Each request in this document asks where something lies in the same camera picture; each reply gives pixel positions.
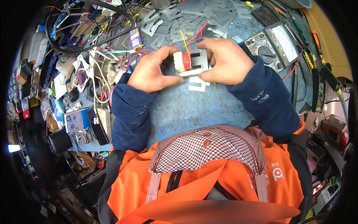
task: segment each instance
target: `person's left hand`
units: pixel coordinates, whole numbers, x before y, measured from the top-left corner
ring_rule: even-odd
[[[170,54],[180,51],[176,47],[165,46],[159,50],[142,57],[133,74],[129,78],[127,85],[147,93],[153,93],[164,89],[167,86],[184,82],[180,76],[164,76],[160,70],[160,64]]]

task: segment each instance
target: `power strip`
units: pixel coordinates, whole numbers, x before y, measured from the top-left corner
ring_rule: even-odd
[[[108,141],[112,142],[111,114],[107,108],[97,108],[97,115],[101,120],[103,130],[105,131]]]

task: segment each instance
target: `orange jacket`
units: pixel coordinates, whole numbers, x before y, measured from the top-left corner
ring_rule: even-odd
[[[293,135],[302,134],[303,129],[304,122],[301,120],[301,128]],[[268,201],[299,208],[304,195],[299,174],[290,160],[288,144],[276,144],[270,136],[266,136],[266,140],[260,139],[260,143],[266,157],[265,179]],[[133,215],[132,212],[145,204],[151,178],[148,167],[157,144],[151,146],[148,151],[137,153],[128,150],[124,153],[118,176],[110,187],[107,201],[104,200],[107,203],[106,209],[110,209],[118,219],[117,223],[147,221],[145,218]],[[157,200],[202,200],[217,181],[238,200],[258,201],[252,171],[245,164],[235,160],[218,159],[206,163],[199,169],[183,171],[178,188],[166,193],[170,176],[171,173],[161,175],[158,199],[150,203],[155,203]],[[100,195],[99,206],[103,203],[101,197],[103,195]],[[103,216],[107,212],[110,211],[99,211],[99,215]],[[291,218],[281,221],[288,223],[290,220]]]

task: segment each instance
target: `red button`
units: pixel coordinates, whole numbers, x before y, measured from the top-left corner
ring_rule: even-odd
[[[208,147],[210,145],[211,141],[210,140],[205,140],[203,141],[203,147]]]

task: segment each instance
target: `green screwdriver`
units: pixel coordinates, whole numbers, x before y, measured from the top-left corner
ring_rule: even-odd
[[[296,20],[296,18],[294,16],[291,17],[293,20],[293,23],[296,25],[298,33],[300,34],[300,37],[303,41],[303,43],[305,45],[309,45],[310,42],[308,41],[308,37],[306,35],[306,33],[303,31],[302,27],[300,26],[300,24],[298,23],[298,21]]]

